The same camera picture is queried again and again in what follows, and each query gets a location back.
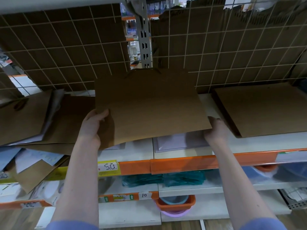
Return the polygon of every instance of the bottom shelf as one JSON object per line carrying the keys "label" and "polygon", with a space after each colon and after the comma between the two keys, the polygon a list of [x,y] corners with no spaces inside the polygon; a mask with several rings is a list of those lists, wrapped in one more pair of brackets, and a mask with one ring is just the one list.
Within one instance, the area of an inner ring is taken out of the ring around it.
{"label": "bottom shelf", "polygon": [[[276,215],[290,214],[278,190],[259,191],[265,203]],[[44,229],[51,221],[54,207],[46,207],[35,229]],[[196,195],[196,204],[180,218],[162,214],[153,200],[120,201],[99,204],[99,228],[121,228],[160,225],[161,222],[229,218],[223,193]]]}

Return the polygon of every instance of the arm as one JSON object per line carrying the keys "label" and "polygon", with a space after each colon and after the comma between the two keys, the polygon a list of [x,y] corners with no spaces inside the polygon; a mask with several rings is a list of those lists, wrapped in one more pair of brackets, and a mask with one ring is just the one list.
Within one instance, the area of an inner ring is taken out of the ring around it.
{"label": "arm", "polygon": [[227,143],[228,129],[220,119],[209,117],[212,130],[205,132],[205,139],[212,147],[219,163],[220,175],[227,209],[233,229],[238,230],[256,218],[276,216],[254,189]]}
{"label": "arm", "polygon": [[93,110],[83,120],[69,161],[63,192],[51,222],[77,220],[98,227],[97,152],[100,139],[97,131],[99,122],[108,114],[108,110],[101,114]]}

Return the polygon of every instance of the purple sleeve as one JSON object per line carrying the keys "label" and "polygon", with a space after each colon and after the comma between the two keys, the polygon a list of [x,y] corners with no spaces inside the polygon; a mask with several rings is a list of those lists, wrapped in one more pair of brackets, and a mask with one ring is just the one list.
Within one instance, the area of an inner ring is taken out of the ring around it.
{"label": "purple sleeve", "polygon": [[287,230],[286,227],[277,219],[258,218],[243,225],[240,230]]}
{"label": "purple sleeve", "polygon": [[54,221],[47,225],[46,230],[99,230],[93,224],[77,220]]}

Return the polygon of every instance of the person's left hand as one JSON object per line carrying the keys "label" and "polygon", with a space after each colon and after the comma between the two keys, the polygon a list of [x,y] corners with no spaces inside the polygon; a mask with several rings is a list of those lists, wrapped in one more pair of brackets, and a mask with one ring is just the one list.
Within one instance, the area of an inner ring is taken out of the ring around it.
{"label": "person's left hand", "polygon": [[87,143],[99,148],[100,139],[97,135],[97,131],[100,126],[100,121],[104,120],[108,115],[108,109],[100,114],[97,114],[96,110],[89,112],[82,122],[77,140],[86,141]]}

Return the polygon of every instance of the forearm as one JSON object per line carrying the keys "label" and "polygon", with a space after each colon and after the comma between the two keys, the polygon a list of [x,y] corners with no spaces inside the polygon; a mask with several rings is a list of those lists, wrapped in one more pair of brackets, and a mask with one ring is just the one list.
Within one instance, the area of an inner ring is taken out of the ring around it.
{"label": "forearm", "polygon": [[78,139],[52,221],[79,220],[98,226],[98,148]]}
{"label": "forearm", "polygon": [[276,218],[254,189],[242,167],[226,144],[212,145],[219,163],[220,175],[229,216],[234,230],[255,218]]}

